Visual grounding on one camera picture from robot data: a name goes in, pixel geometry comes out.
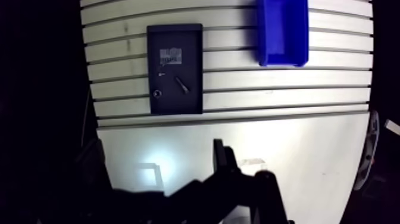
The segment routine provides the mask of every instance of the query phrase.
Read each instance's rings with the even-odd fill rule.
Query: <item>white slatwall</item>
[[[304,68],[262,68],[252,0],[82,0],[90,88],[100,127],[366,111],[373,65],[372,7],[310,0]],[[146,27],[204,26],[203,115],[150,116]]]

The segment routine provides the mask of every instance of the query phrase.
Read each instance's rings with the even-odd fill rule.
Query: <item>blue plastic bin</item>
[[[308,61],[307,0],[257,0],[261,66],[304,66]]]

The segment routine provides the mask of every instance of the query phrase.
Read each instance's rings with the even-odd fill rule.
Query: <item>sticker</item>
[[[182,49],[171,48],[160,50],[160,64],[182,64]]]

